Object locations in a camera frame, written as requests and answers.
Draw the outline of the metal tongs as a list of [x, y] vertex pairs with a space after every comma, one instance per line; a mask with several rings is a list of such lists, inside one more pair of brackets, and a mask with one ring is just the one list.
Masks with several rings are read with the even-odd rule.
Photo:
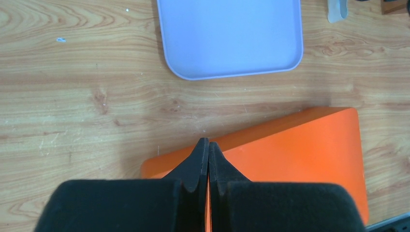
[[342, 21], [348, 16], [348, 0], [327, 0], [329, 23]]

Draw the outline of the orange box lid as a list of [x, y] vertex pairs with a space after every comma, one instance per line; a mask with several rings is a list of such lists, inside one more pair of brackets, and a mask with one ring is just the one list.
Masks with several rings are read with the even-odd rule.
[[342, 186], [354, 200], [364, 226], [368, 222], [356, 109], [313, 107], [212, 142], [250, 181]]

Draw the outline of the lavender cookie tray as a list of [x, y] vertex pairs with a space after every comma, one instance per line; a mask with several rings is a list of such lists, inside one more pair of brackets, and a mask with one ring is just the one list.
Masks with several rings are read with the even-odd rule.
[[165, 61], [185, 80], [293, 70], [304, 53], [298, 0], [159, 0]]

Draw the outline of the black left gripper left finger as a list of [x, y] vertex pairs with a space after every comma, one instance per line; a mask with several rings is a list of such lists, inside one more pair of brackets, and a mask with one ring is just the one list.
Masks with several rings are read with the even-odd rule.
[[209, 140], [160, 179], [69, 180], [51, 195], [37, 232], [203, 232]]

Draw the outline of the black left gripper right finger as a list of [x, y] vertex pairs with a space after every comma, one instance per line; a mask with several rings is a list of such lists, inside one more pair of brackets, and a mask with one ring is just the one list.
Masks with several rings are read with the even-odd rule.
[[214, 232], [363, 232], [354, 200], [330, 183], [253, 182], [209, 145]]

